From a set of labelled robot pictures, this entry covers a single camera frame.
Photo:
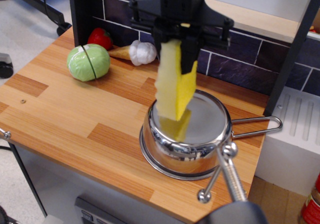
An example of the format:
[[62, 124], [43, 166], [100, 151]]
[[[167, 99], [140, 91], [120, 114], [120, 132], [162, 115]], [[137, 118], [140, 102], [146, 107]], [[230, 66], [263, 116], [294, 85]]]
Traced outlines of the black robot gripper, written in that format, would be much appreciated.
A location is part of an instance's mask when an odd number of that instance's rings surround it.
[[133, 28], [152, 34], [157, 57], [162, 44], [181, 41], [181, 74], [192, 71], [200, 49], [228, 49], [234, 21], [210, 8], [205, 0], [131, 0]]

